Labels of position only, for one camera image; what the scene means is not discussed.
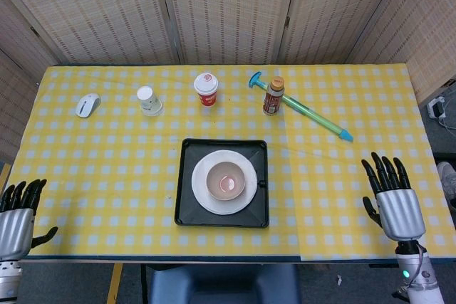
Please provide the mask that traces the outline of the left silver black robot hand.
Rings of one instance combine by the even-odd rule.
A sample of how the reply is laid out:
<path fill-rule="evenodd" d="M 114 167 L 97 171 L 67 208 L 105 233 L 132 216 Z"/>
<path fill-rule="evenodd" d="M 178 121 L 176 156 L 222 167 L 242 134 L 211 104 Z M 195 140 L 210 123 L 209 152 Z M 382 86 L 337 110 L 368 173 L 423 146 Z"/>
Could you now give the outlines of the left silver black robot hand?
<path fill-rule="evenodd" d="M 19 261 L 29 251 L 50 241 L 58 228 L 53 226 L 42 236 L 33 236 L 41 192 L 46 179 L 11 184 L 1 195 L 1 260 Z"/>

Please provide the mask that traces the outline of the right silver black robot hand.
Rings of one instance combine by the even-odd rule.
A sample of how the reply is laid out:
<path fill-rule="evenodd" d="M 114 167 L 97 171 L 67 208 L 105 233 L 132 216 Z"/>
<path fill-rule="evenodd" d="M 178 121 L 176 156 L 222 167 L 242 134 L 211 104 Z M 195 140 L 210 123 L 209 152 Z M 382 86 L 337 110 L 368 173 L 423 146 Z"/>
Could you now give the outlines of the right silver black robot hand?
<path fill-rule="evenodd" d="M 368 181 L 375 197 L 363 197 L 368 216 L 382 228 L 385 235 L 396 242 L 417 241 L 425 233 L 420 202 L 411 187 L 407 171 L 397 158 L 388 159 L 371 153 L 374 165 L 362 159 Z"/>

